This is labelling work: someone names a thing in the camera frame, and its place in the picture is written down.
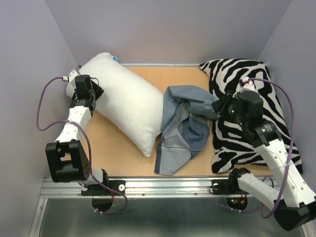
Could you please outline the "white pillow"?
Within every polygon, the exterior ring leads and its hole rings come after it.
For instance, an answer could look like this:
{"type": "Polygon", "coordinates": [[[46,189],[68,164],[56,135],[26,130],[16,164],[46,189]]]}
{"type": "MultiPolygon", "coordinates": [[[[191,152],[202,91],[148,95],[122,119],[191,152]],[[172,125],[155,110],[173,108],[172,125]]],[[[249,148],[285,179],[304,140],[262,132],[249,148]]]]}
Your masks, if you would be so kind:
{"type": "Polygon", "coordinates": [[[104,90],[96,100],[96,111],[114,123],[149,157],[161,133],[163,94],[141,76],[103,52],[80,69],[81,75],[97,79],[104,90]]]}

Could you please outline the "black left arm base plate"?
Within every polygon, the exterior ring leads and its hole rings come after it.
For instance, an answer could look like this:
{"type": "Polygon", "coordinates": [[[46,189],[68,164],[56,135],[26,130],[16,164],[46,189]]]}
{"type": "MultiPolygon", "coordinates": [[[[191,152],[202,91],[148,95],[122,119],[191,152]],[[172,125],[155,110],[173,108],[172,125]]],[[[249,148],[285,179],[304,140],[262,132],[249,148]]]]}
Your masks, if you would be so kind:
{"type": "Polygon", "coordinates": [[[117,194],[113,192],[115,190],[116,192],[120,192],[125,194],[125,187],[126,187],[126,181],[125,180],[110,180],[108,182],[108,187],[111,189],[105,189],[104,187],[100,186],[99,184],[93,184],[93,185],[84,185],[81,189],[81,195],[84,197],[91,197],[91,196],[111,196],[114,197],[117,194]]]}

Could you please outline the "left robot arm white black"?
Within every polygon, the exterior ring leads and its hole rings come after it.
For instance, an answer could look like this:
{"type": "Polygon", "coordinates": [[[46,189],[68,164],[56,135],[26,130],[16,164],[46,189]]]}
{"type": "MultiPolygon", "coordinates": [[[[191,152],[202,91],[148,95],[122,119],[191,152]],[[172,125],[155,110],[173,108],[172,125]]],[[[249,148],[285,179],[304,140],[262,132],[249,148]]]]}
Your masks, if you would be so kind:
{"type": "Polygon", "coordinates": [[[65,125],[60,135],[45,147],[51,179],[55,183],[93,185],[103,195],[109,191],[110,182],[105,170],[92,169],[91,144],[84,129],[104,90],[89,75],[76,75],[68,81],[75,83],[69,116],[62,121],[65,125]]]}

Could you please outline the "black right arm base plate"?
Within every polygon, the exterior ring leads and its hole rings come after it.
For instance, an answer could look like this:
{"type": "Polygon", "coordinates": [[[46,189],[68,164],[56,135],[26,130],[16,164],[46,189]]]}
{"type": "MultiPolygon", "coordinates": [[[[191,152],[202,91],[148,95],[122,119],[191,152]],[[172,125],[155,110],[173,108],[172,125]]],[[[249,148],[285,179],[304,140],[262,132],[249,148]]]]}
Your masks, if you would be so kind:
{"type": "Polygon", "coordinates": [[[242,193],[253,195],[254,191],[247,185],[242,186],[241,182],[241,178],[212,180],[208,192],[213,195],[241,195],[242,193]]]}

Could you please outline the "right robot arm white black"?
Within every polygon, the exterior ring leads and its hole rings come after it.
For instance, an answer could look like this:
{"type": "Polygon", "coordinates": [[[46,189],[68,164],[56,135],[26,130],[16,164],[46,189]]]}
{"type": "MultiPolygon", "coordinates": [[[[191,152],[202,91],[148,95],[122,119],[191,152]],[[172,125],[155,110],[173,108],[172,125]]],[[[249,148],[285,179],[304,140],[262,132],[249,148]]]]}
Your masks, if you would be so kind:
{"type": "Polygon", "coordinates": [[[286,231],[316,218],[316,194],[306,184],[288,158],[289,150],[273,122],[263,118],[263,100],[254,91],[228,93],[212,103],[222,118],[241,127],[244,138],[268,165],[280,190],[256,178],[246,168],[235,168],[225,183],[231,194],[247,192],[273,212],[277,223],[286,231]]]}

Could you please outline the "blue-grey pillowcase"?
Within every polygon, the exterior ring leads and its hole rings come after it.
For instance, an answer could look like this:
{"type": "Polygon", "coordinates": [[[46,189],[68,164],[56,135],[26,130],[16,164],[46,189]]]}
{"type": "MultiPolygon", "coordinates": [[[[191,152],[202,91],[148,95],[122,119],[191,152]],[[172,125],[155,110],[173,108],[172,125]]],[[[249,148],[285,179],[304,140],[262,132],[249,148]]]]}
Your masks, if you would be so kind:
{"type": "Polygon", "coordinates": [[[210,136],[210,121],[219,118],[212,107],[216,101],[210,92],[193,85],[166,89],[156,174],[174,175],[205,148],[210,136]]]}

